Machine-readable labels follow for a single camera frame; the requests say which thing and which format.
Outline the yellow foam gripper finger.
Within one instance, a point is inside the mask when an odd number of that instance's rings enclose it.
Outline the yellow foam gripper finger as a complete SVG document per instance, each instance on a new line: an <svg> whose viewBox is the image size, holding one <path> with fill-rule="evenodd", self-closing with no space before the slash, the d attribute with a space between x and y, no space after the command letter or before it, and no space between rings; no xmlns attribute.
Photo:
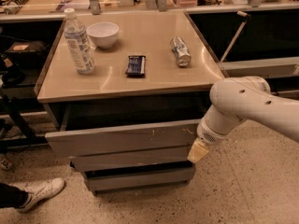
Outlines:
<svg viewBox="0 0 299 224"><path fill-rule="evenodd" d="M209 152L206 144L200 138L196 138L189 151L187 159L192 163L197 163Z"/></svg>

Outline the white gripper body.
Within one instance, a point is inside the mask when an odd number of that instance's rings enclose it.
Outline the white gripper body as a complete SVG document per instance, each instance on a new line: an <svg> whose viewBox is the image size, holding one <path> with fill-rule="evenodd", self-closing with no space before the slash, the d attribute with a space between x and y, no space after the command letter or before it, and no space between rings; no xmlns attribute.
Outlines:
<svg viewBox="0 0 299 224"><path fill-rule="evenodd" d="M229 133L223 121L203 117L197 126L197 136L208 145L217 145Z"/></svg>

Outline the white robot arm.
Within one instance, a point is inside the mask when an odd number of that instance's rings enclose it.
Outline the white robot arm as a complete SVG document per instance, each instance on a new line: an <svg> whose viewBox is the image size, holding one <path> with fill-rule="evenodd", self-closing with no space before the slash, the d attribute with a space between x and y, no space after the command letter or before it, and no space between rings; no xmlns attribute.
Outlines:
<svg viewBox="0 0 299 224"><path fill-rule="evenodd" d="M209 92L211 106L200 119L197 138L187 159L197 163L246 119L299 141L299 102L271 94L261 77L228 77L217 81Z"/></svg>

